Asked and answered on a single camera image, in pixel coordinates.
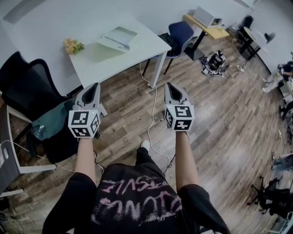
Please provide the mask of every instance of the green cloth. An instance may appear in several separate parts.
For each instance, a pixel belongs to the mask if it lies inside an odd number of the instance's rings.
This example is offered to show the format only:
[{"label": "green cloth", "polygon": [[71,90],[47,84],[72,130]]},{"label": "green cloth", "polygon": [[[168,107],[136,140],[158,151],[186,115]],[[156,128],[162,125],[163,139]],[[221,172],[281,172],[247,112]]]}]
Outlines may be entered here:
[{"label": "green cloth", "polygon": [[74,102],[74,99],[62,102],[43,114],[39,119],[33,121],[32,133],[34,136],[43,141],[57,134],[64,127],[66,117],[68,116],[69,110],[72,110]]}]

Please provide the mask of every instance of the white marker cube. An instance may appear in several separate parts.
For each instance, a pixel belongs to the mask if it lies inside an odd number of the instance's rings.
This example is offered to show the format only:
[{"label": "white marker cube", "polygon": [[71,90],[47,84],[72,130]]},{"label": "white marker cube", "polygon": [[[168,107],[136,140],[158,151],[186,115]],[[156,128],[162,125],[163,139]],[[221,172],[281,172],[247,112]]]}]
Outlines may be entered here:
[{"label": "white marker cube", "polygon": [[99,125],[97,110],[69,111],[68,127],[76,138],[93,138]]},{"label": "white marker cube", "polygon": [[189,131],[195,119],[194,107],[185,105],[164,105],[165,119],[174,131]]}]

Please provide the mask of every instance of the blue chair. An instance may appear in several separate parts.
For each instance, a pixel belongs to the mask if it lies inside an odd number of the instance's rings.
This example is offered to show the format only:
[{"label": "blue chair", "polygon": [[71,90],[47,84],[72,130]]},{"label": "blue chair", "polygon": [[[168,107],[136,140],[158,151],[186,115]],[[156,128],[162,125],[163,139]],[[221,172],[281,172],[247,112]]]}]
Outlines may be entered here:
[{"label": "blue chair", "polygon": [[[189,44],[190,40],[192,39],[193,37],[193,34],[194,34],[194,31],[193,29],[189,26],[189,24],[185,21],[180,21],[180,22],[177,22],[177,23],[173,23],[173,24],[170,24],[169,25],[169,32],[170,32],[170,36],[176,40],[177,42],[177,47],[179,48],[179,54],[178,55],[174,55],[174,56],[166,56],[166,58],[168,59],[171,59],[169,64],[168,64],[168,67],[165,71],[164,74],[167,73],[171,63],[173,62],[173,59],[175,58],[178,58],[181,56],[181,54],[184,52],[184,50],[186,49],[187,45]],[[151,61],[151,59],[149,59],[146,63],[146,66],[145,66],[145,69],[143,71],[143,74],[145,74],[146,70],[147,70],[147,67]]]}]

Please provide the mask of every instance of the light-colored pants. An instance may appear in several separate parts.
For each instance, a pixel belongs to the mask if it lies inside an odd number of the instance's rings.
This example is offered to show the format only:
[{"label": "light-colored pants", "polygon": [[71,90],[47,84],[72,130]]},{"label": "light-colored pants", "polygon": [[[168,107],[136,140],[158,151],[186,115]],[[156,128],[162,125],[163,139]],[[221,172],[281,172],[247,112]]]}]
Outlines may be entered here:
[{"label": "light-colored pants", "polygon": [[283,77],[279,74],[278,70],[275,70],[270,76],[269,78],[266,80],[267,82],[269,82],[268,86],[266,88],[263,88],[262,90],[265,93],[268,93],[270,91],[272,91],[273,89],[278,87],[278,83],[283,80]]}]

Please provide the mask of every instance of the black sleeve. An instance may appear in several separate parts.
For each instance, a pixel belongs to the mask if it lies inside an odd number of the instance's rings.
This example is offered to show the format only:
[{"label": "black sleeve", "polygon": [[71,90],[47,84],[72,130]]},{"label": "black sleeve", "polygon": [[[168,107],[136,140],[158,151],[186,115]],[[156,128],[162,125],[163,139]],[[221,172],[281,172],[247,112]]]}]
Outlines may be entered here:
[{"label": "black sleeve", "polygon": [[59,201],[47,216],[43,225],[43,234],[60,234],[79,226],[86,229],[89,222],[97,187],[83,173],[74,173],[68,180]]},{"label": "black sleeve", "polygon": [[178,191],[185,218],[215,232],[229,234],[222,217],[210,202],[207,191],[198,185],[186,185]]}]

